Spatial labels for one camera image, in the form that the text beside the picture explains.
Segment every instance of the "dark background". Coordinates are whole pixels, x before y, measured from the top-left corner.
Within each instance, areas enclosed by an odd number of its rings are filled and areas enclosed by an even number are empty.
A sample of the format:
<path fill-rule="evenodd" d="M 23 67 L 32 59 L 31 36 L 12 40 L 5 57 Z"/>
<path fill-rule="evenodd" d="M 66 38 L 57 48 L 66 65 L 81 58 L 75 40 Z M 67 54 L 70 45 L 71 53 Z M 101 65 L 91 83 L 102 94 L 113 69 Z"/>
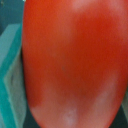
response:
<path fill-rule="evenodd" d="M 24 2 L 22 0 L 0 0 L 0 35 L 8 24 L 22 23 L 23 8 Z M 39 128 L 28 107 L 24 128 Z M 128 128 L 122 107 L 120 107 L 110 128 Z"/>

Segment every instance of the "red surface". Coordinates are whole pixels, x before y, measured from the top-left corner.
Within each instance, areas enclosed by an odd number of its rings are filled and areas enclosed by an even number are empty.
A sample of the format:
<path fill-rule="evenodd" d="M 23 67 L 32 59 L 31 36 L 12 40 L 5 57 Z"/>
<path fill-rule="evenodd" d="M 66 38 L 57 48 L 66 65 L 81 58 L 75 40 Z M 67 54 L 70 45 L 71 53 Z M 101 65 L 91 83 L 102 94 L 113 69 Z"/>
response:
<path fill-rule="evenodd" d="M 27 0 L 23 59 L 42 128 L 108 128 L 128 82 L 128 1 Z"/>

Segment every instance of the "teal object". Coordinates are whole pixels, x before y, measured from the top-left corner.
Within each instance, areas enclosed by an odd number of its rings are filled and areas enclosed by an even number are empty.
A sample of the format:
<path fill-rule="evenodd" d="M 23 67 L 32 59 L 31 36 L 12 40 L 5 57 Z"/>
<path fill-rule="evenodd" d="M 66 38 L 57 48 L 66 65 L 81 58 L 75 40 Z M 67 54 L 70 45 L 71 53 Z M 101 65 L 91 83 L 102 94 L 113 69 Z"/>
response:
<path fill-rule="evenodd" d="M 0 126 L 2 128 L 23 128 L 26 116 L 21 28 L 19 24 L 9 25 L 0 37 Z"/>

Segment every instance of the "red object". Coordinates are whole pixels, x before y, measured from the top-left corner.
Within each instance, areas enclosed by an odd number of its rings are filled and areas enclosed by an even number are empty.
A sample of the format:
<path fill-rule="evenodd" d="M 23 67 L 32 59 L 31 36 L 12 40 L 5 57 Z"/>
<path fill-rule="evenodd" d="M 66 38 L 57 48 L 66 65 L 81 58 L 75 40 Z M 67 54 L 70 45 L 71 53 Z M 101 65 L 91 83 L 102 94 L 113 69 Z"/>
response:
<path fill-rule="evenodd" d="M 127 0 L 27 0 L 25 86 L 42 128 L 108 128 L 128 82 Z"/>

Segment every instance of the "teal surface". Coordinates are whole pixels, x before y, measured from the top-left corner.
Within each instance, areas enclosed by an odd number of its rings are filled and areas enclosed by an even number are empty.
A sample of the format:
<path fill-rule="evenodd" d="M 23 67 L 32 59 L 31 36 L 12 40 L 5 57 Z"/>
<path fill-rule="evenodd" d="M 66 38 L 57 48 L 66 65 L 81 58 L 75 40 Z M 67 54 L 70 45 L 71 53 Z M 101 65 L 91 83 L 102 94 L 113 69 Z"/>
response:
<path fill-rule="evenodd" d="M 22 122 L 16 122 L 15 116 L 18 113 L 13 110 L 15 99 L 10 99 L 11 93 L 8 92 L 8 85 L 5 85 L 5 77 L 21 52 L 22 27 L 19 25 L 10 25 L 9 27 L 10 29 L 7 28 L 0 38 L 0 111 L 5 128 L 22 128 L 22 124 L 21 126 L 17 125 Z"/>

